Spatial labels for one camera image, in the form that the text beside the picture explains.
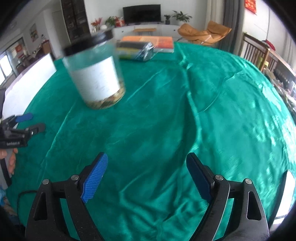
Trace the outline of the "white cardboard box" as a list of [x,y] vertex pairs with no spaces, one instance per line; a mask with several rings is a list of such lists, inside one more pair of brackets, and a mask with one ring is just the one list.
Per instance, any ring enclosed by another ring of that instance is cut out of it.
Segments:
[[20,74],[6,89],[3,118],[24,114],[35,95],[55,72],[52,57],[47,54]]

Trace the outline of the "clear jar with black lid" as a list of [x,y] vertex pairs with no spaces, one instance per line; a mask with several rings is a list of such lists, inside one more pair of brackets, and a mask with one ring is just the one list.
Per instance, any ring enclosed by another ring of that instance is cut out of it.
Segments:
[[125,83],[112,29],[66,46],[63,54],[65,68],[88,107],[108,108],[123,98]]

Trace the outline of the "red flower vase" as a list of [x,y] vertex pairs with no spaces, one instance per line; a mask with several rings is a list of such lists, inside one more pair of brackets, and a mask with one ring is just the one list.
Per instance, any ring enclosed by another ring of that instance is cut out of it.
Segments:
[[95,19],[94,21],[91,22],[93,33],[99,31],[101,22],[102,22],[102,18]]

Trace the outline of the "dark display cabinet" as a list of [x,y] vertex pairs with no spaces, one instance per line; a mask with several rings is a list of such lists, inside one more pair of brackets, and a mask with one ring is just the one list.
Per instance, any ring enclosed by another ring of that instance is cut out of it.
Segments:
[[90,36],[84,0],[61,0],[62,14],[70,43]]

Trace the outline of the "white tv cabinet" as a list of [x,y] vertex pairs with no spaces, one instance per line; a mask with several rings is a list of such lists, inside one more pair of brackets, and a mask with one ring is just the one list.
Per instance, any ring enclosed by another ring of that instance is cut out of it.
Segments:
[[163,24],[131,25],[113,28],[113,35],[116,40],[121,40],[124,36],[166,36],[177,42],[182,38],[178,33],[179,28],[176,25]]

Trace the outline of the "yellow green labelled packet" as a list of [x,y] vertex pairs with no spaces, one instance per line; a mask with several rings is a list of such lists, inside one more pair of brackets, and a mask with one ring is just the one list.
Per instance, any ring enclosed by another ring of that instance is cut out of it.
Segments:
[[146,62],[155,56],[151,42],[123,41],[116,43],[116,52],[120,59]]

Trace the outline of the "green tablecloth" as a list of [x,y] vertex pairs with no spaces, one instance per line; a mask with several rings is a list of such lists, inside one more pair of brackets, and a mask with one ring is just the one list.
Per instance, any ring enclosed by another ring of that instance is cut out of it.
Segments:
[[190,152],[228,180],[250,178],[271,215],[283,173],[295,172],[295,123],[252,63],[186,43],[147,62],[121,60],[126,92],[107,109],[86,106],[63,62],[54,64],[22,124],[46,130],[19,150],[6,192],[22,223],[42,180],[66,180],[100,152],[108,167],[87,209],[105,240],[190,238],[207,209]]

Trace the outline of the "small wooden bench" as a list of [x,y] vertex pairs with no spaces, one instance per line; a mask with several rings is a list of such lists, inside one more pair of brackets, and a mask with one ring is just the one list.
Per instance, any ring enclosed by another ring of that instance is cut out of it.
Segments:
[[133,30],[133,32],[139,36],[142,36],[144,34],[148,34],[149,36],[152,36],[153,33],[156,31],[157,31],[157,28],[139,28],[139,29]]

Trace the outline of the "orange book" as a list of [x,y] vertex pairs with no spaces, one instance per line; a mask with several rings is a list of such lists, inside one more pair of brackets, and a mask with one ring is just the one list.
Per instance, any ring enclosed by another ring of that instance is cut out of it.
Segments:
[[124,36],[121,42],[145,42],[152,43],[154,52],[173,53],[174,42],[172,37],[162,36]]

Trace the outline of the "black television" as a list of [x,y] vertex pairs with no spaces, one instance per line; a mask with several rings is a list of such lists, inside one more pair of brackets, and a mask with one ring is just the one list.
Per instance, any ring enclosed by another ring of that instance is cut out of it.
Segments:
[[127,25],[157,23],[161,21],[160,4],[144,4],[122,8],[123,18]]

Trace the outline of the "dark wooden chair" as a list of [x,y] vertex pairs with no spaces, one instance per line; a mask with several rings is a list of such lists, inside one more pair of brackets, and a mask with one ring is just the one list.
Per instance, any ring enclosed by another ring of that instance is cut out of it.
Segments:
[[239,56],[256,65],[260,71],[263,71],[264,64],[267,61],[267,68],[270,71],[273,71],[275,68],[282,65],[295,77],[295,72],[283,57],[271,49],[265,42],[262,42],[247,33],[243,33]]

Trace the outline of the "green potted plant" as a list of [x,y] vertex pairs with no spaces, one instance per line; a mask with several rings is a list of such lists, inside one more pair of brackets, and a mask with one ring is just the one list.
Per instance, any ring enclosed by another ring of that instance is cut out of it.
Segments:
[[189,23],[192,16],[189,14],[185,14],[182,11],[173,11],[173,18],[176,19],[179,26],[185,23]]

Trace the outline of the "orange lounge chair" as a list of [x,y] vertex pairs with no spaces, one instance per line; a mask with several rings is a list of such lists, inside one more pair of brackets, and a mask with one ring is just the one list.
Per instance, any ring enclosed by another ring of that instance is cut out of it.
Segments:
[[232,29],[229,27],[210,21],[208,22],[206,30],[199,31],[185,23],[178,29],[178,33],[183,39],[190,43],[211,46],[224,39],[231,30]]

